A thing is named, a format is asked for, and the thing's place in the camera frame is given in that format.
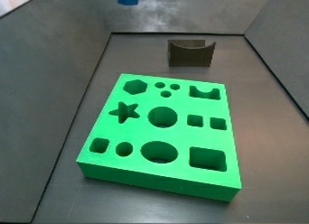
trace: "arch-shaped block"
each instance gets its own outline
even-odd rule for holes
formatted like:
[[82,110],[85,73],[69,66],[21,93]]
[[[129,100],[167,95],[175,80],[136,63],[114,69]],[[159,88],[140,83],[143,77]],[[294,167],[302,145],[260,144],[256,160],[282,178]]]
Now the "arch-shaped block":
[[168,40],[168,66],[209,67],[215,46],[204,46],[204,40]]

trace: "shape sorter board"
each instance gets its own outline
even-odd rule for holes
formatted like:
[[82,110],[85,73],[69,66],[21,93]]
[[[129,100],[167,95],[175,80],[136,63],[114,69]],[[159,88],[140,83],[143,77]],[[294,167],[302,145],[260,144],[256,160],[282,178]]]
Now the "shape sorter board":
[[77,164],[89,178],[230,201],[240,176],[224,85],[121,74]]

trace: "star-shaped hole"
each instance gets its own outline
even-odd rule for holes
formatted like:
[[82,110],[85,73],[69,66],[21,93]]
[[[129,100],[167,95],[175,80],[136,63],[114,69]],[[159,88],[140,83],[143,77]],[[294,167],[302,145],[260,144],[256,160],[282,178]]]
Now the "star-shaped hole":
[[133,111],[137,104],[125,105],[123,102],[117,103],[117,109],[109,111],[109,115],[117,116],[117,122],[123,124],[127,118],[139,118],[140,115]]

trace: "small circular hole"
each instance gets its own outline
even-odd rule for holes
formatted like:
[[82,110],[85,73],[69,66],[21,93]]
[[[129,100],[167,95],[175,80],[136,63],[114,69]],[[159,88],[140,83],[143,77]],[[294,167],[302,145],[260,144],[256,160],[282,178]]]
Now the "small circular hole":
[[177,89],[179,89],[179,85],[177,85],[177,84],[171,84],[171,85],[169,85],[169,88],[171,88],[172,90],[177,90]]
[[128,156],[132,152],[132,146],[128,142],[123,142],[116,147],[116,153],[119,156]]
[[177,155],[176,148],[165,142],[152,141],[141,146],[141,156],[152,163],[171,163]]
[[160,128],[171,127],[177,122],[177,114],[168,107],[156,107],[148,114],[149,123]]
[[168,91],[161,91],[160,92],[160,96],[163,97],[163,98],[168,98],[169,96],[171,96],[171,93],[168,92]]
[[159,89],[161,89],[161,88],[165,86],[165,84],[164,84],[163,82],[156,82],[156,83],[155,83],[155,86],[156,86]]

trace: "square hole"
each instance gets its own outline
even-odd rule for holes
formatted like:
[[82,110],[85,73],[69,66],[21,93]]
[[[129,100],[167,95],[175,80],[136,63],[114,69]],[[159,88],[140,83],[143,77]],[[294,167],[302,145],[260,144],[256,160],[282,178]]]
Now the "square hole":
[[105,149],[108,147],[109,141],[106,139],[102,138],[94,138],[92,140],[92,145],[90,145],[90,152],[101,154],[105,152]]
[[201,127],[203,126],[203,117],[196,116],[196,115],[188,115],[187,124],[188,124],[188,126]]
[[205,148],[189,148],[189,167],[224,172],[226,155],[222,151]]
[[209,118],[209,127],[217,130],[227,130],[227,122],[222,118]]

